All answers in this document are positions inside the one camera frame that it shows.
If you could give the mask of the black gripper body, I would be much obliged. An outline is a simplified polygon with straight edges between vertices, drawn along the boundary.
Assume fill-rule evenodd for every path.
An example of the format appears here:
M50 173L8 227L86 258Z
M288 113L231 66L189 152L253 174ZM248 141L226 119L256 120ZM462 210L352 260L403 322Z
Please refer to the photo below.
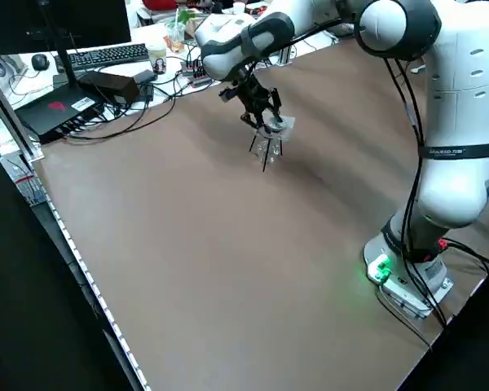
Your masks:
M269 90L256 76L239 76L231 83L236 88L236 95L244 105L245 111L256 116L262 115L269 104Z

